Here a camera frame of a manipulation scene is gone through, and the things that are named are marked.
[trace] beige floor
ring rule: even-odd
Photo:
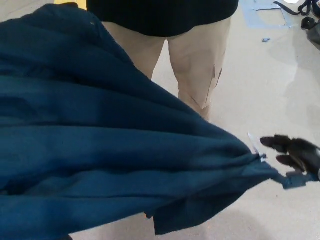
[[[0,20],[20,17],[50,0],[0,0]],[[276,17],[269,15],[270,20]],[[256,136],[287,134],[320,145],[320,51],[300,30],[250,29],[241,9],[233,18],[224,72],[214,92],[212,121],[250,144]],[[262,38],[271,38],[262,43]],[[173,94],[177,83],[165,46],[154,81]],[[267,150],[268,161],[286,168]],[[75,240],[320,240],[320,183],[284,191],[266,182],[224,212],[192,229],[161,237],[142,215],[73,235]]]

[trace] gloved hand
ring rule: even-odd
[[[320,148],[301,138],[275,135],[262,137],[262,145],[281,153],[276,159],[281,164],[302,172],[312,173],[320,179]]]

